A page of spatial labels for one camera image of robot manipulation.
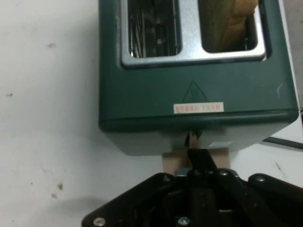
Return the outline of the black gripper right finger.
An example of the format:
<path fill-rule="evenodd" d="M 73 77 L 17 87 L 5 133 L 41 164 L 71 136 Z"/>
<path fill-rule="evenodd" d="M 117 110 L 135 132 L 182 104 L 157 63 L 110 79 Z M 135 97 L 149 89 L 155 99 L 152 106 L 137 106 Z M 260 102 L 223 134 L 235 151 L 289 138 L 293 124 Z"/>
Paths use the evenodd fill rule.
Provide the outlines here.
<path fill-rule="evenodd" d="M 201 150 L 201 226 L 301 227 L 302 188 L 265 174 L 242 180 Z"/>

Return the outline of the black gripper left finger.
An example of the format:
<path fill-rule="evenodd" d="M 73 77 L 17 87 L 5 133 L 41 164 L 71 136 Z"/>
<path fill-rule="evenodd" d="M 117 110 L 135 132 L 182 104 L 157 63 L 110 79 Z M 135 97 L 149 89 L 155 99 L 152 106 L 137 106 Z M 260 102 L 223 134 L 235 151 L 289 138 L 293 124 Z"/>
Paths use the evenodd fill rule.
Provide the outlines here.
<path fill-rule="evenodd" d="M 157 173 L 86 215 L 83 227 L 181 227 L 192 223 L 194 185 L 202 176 L 203 149 L 185 152 L 185 175 Z"/>

